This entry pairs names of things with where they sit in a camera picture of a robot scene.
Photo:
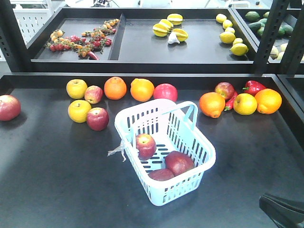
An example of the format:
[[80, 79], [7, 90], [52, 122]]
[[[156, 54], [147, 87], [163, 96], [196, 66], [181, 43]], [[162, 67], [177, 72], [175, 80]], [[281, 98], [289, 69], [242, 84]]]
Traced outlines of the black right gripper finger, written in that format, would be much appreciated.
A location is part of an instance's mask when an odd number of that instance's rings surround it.
[[278, 228], [303, 228], [304, 203], [264, 193], [259, 207]]

